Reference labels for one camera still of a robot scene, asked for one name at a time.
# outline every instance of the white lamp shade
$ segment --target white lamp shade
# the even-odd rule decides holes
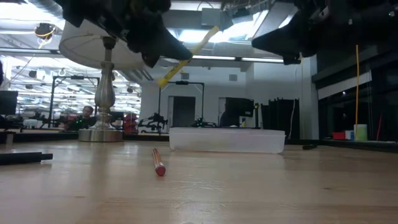
[[[92,68],[101,69],[101,62],[105,60],[105,47],[101,37],[109,34],[84,20],[77,28],[69,22],[65,23],[60,43],[60,51],[66,58]],[[142,68],[145,63],[141,54],[129,50],[127,43],[117,40],[112,50],[112,62],[115,70]]]

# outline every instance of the ceiling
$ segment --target ceiling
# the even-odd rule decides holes
[[[200,55],[229,56],[229,57],[253,57],[253,58],[278,58],[277,56],[251,47],[251,39],[254,36],[265,34],[277,29],[285,20],[295,13],[293,4],[265,1],[172,1],[172,8],[164,15],[165,26],[170,33],[181,40],[186,47],[192,49],[201,41],[209,29],[202,26],[203,13],[210,8],[222,9],[228,13],[228,18],[234,13],[236,7],[250,6],[251,21],[235,24],[222,32],[217,33],[201,50]],[[34,34],[34,29],[41,22],[53,24],[57,27],[50,42],[43,43]],[[39,9],[35,5],[10,3],[0,0],[0,47],[14,49],[42,49],[58,50],[58,45],[63,32],[65,21],[57,14]],[[51,92],[52,77],[57,75],[78,75],[83,77],[100,77],[99,70],[79,65],[62,55],[20,54],[2,53],[0,60],[6,61],[11,79],[9,90],[20,91],[19,103],[23,110],[47,110],[49,107],[49,93]],[[118,100],[115,110],[139,112],[141,104],[140,88],[133,83],[142,83],[156,77],[164,70],[170,70],[178,62],[162,58],[153,69],[145,71],[118,71],[116,72],[115,90]],[[190,67],[229,67],[240,68],[245,72],[250,62],[192,60]],[[37,78],[31,78],[29,72],[39,70]],[[85,105],[94,105],[93,97],[95,82],[89,80],[65,79],[59,82],[55,89],[56,111],[70,110],[80,111]],[[33,89],[26,89],[26,85],[32,85]],[[127,86],[134,87],[133,93],[127,92]]]

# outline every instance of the black metal frame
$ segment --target black metal frame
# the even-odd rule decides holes
[[[180,82],[167,82],[167,83],[171,83],[171,84],[176,84],[176,85],[201,85],[202,87],[202,91],[201,91],[201,118],[203,119],[203,107],[205,105],[205,83],[200,83],[200,82],[185,82],[185,81],[180,81]],[[159,101],[157,104],[157,113],[160,115],[160,99],[162,96],[162,88],[159,87]]]
[[[73,79],[73,77],[74,76],[54,76],[54,77],[52,77],[52,88],[51,88],[51,100],[50,100],[50,114],[49,114],[49,121],[50,121],[50,124],[49,124],[49,128],[51,128],[51,118],[52,118],[52,108],[53,108],[53,104],[54,104],[54,92],[55,92],[55,88],[58,86],[58,85],[56,85],[56,83],[55,83],[55,81],[58,79],[58,78],[64,78],[64,79],[67,79],[67,78],[70,78],[70,79]],[[98,77],[79,77],[80,79],[94,79],[94,80],[97,80],[97,86],[100,84],[100,78],[98,78]],[[95,114],[97,114],[97,105],[95,105]]]

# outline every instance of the wooden table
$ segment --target wooden table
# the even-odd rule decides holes
[[[167,167],[157,177],[152,148]],[[167,142],[13,145],[54,160],[0,167],[0,223],[398,222],[398,155],[286,146],[281,155],[171,151]]]

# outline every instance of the plastic bin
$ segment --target plastic bin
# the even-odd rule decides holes
[[[280,153],[285,132],[262,129],[170,128],[170,147],[176,150]]]

